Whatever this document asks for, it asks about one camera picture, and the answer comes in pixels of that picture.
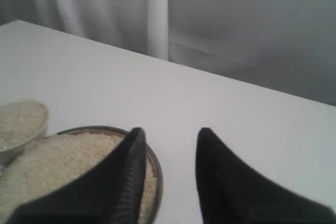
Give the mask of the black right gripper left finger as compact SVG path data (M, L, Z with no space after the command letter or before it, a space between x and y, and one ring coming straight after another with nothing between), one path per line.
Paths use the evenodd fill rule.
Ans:
M19 206L8 223L138 223L146 172L140 127L90 171Z

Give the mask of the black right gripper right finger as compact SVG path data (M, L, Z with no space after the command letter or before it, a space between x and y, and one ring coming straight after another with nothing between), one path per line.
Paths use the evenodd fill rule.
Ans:
M196 184L203 223L335 223L335 212L255 171L210 129L197 136Z

